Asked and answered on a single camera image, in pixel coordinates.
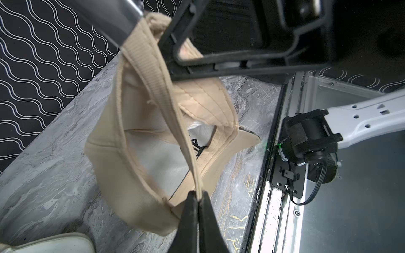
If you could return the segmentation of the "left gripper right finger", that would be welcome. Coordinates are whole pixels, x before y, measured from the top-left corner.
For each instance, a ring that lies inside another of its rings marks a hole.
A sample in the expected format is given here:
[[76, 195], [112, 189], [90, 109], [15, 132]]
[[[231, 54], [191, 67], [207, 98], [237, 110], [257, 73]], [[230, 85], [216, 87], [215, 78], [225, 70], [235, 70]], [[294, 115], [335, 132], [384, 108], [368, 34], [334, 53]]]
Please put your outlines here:
[[200, 253], [229, 253], [206, 191], [203, 191], [202, 199], [198, 204], [198, 225]]

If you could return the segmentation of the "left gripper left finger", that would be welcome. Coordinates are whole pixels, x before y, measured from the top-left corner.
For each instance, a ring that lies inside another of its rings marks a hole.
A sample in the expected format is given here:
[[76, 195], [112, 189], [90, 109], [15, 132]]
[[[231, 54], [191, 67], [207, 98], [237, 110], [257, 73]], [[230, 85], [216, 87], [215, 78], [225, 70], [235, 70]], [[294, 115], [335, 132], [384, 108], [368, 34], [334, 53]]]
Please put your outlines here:
[[198, 200], [190, 191], [185, 201], [175, 238], [168, 253], [196, 253], [198, 234]]

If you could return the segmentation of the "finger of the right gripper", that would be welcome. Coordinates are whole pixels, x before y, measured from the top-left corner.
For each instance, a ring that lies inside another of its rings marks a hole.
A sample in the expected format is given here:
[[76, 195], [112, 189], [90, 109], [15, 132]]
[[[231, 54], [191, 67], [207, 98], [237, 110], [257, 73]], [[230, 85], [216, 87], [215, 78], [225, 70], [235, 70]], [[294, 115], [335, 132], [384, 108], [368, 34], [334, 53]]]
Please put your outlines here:
[[332, 1], [259, 1], [267, 43], [253, 50], [202, 54], [190, 37], [210, 1], [183, 1], [159, 41], [174, 81], [287, 74], [334, 58]]
[[70, 0], [73, 8], [116, 47], [121, 47], [144, 15], [142, 1]]

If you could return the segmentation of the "tan baseball cap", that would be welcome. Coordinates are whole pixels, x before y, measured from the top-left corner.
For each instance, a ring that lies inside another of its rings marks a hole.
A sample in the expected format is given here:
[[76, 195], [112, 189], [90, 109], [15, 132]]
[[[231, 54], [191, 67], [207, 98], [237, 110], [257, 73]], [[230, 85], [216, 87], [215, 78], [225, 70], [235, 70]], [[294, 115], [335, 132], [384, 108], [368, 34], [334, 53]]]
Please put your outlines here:
[[178, 227], [190, 191], [212, 194], [230, 159], [260, 143], [219, 78], [171, 80], [158, 47], [170, 22], [148, 13], [126, 39], [84, 149], [114, 213], [159, 236]]

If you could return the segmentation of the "white baseball cap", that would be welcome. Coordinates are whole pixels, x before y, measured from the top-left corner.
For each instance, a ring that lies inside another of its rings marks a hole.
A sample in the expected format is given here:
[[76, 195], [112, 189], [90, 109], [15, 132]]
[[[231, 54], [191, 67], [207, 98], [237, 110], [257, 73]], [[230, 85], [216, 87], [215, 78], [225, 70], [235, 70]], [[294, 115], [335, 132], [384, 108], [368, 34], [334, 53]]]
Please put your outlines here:
[[66, 233], [20, 246], [1, 243], [1, 253], [95, 253], [90, 238], [82, 233]]

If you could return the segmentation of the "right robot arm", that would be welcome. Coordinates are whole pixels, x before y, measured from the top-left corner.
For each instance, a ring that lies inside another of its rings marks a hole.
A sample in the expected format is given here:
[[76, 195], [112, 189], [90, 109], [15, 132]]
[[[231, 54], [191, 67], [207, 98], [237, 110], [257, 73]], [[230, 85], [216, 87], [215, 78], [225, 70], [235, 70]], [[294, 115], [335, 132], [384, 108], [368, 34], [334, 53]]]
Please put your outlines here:
[[[252, 17], [262, 37], [255, 50], [213, 53], [182, 60], [180, 47], [206, 11], [209, 1], [184, 1], [160, 40], [173, 81], [239, 74], [281, 74], [312, 69], [333, 60], [337, 37], [330, 28], [335, 6], [328, 1], [255, 1]], [[313, 161], [358, 142], [405, 128], [405, 91], [345, 107], [314, 110], [284, 121], [285, 161]]]

